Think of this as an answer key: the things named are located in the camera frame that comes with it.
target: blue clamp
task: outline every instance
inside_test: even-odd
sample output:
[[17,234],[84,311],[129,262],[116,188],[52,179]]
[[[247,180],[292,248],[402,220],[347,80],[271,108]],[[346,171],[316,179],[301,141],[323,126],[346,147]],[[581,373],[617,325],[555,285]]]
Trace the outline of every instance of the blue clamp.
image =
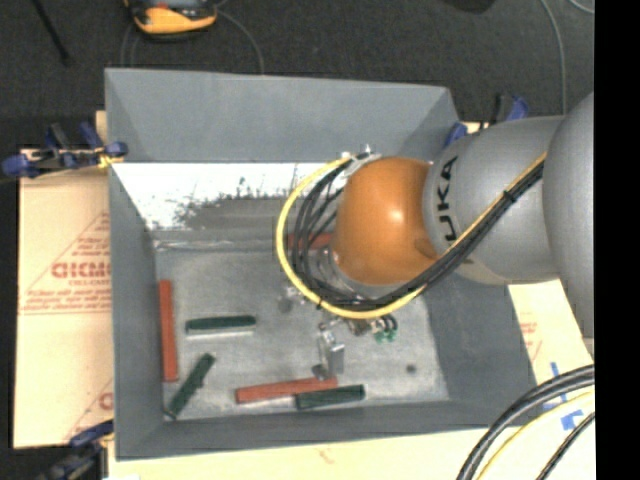
[[54,171],[98,165],[105,158],[121,158],[129,152],[124,142],[105,145],[89,121],[81,122],[79,130],[88,150],[73,149],[62,127],[54,123],[47,129],[44,148],[30,156],[22,153],[6,158],[0,164],[2,172],[11,178],[36,178]]
[[[490,124],[503,123],[506,121],[516,121],[517,119],[524,119],[529,115],[529,105],[524,100],[524,98],[520,96],[512,96],[511,97],[511,108],[508,111],[505,111],[504,107],[504,96],[500,95],[498,97],[498,108],[496,110],[496,116],[491,120]],[[454,123],[454,125],[449,130],[445,140],[444,147],[448,147],[453,144],[458,139],[468,135],[469,129],[467,126],[460,121]]]
[[56,462],[35,480],[77,480],[106,458],[106,449],[99,440],[113,433],[113,420],[105,421],[74,436],[69,446],[75,451]]

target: blue marking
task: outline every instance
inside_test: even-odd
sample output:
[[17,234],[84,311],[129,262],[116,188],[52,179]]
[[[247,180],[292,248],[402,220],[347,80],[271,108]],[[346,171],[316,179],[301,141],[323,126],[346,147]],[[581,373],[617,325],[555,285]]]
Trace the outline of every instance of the blue marking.
[[[551,362],[551,373],[553,374],[554,377],[557,377],[558,375],[560,375],[560,370],[558,370],[558,365],[554,361]],[[567,395],[566,394],[560,395],[560,400],[561,400],[560,402],[547,402],[545,404],[542,404],[542,408],[546,411],[546,410],[552,409],[553,407],[556,407],[561,403],[566,402],[568,400]],[[578,409],[577,411],[573,411],[572,413],[562,416],[560,418],[560,423],[562,424],[563,430],[573,430],[574,428],[576,428],[576,423],[575,421],[573,421],[573,419],[579,416],[584,416],[584,412],[582,411],[582,409]]]

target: cable bundle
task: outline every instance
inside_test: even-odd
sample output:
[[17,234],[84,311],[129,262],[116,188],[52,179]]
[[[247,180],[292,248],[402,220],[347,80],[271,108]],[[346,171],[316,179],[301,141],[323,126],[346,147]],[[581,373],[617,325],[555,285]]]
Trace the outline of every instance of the cable bundle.
[[[378,298],[365,298],[353,291],[339,290],[311,272],[309,251],[318,236],[333,222],[336,210],[322,217],[340,196],[342,188],[330,194],[335,179],[356,161],[370,154],[344,157],[330,162],[305,178],[285,202],[276,226],[276,253],[284,272],[293,285],[309,300],[328,311],[351,319],[378,318],[409,303],[418,294],[433,286],[455,270],[478,246],[498,219],[518,198],[542,178],[546,153],[540,155],[495,201],[460,235],[460,237],[428,269],[402,286]],[[287,217],[302,192],[316,179],[313,188],[303,199],[291,241],[289,259],[284,246]],[[322,194],[324,201],[318,206]]]
[[[595,384],[595,366],[589,365],[584,366],[582,368],[578,368],[572,370],[568,373],[559,375],[554,377],[553,379],[537,386],[527,392],[525,395],[516,400],[494,423],[489,427],[489,430],[482,436],[480,441],[473,448],[464,465],[460,469],[457,480],[471,480],[478,470],[482,459],[487,454],[491,444],[498,438],[498,436],[505,430],[509,425],[513,424],[518,418],[525,416],[530,411],[536,409],[541,406],[545,402],[552,400],[556,397],[566,395],[567,393],[576,391],[581,388],[586,388],[589,386],[593,386]],[[592,392],[584,393],[580,396],[589,396],[592,395]],[[564,404],[557,406],[556,408],[543,413],[538,418],[544,417],[545,415],[550,415],[558,410],[564,409]],[[553,455],[551,460],[546,464],[544,469],[541,471],[540,475],[536,480],[544,480],[547,478],[549,473],[553,470],[555,465],[558,463],[560,458],[564,455],[566,450],[569,448],[572,442],[578,437],[580,433],[584,431],[584,429],[595,419],[595,412],[589,414],[585,420],[583,420],[580,425],[578,425],[565,439],[565,441],[560,445],[556,453]],[[533,420],[528,425],[539,421],[539,419]],[[521,435],[521,432],[525,432],[529,427],[524,426],[520,429],[519,433],[516,435]],[[508,445],[510,441],[505,442],[503,447],[498,450],[496,454],[489,461],[487,466],[482,470],[480,476],[483,476],[489,470],[491,463],[493,460],[499,456],[500,452],[504,450],[505,446]]]

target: yellow and black device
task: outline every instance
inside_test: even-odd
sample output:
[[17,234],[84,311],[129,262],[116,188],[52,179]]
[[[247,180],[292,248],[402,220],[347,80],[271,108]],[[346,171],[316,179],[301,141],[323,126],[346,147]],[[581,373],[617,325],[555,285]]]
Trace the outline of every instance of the yellow and black device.
[[137,27],[157,39],[190,36],[213,25],[216,7],[209,0],[123,0]]

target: dark floor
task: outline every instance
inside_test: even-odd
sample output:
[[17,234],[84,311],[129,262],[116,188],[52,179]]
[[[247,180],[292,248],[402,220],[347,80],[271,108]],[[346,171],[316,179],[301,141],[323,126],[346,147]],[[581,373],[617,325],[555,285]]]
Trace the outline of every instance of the dark floor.
[[[141,39],[120,0],[40,0],[73,59],[69,67],[31,0],[0,1],[0,159],[40,144],[54,120],[74,122],[104,108],[106,66],[256,73],[252,41],[267,74],[445,86],[464,120],[490,118],[499,93],[524,97],[531,115],[542,116],[564,113],[594,90],[595,14],[570,0],[228,0],[211,30],[172,44]],[[0,479],[30,479],[64,450],[9,448],[11,183],[0,184],[0,212]]]

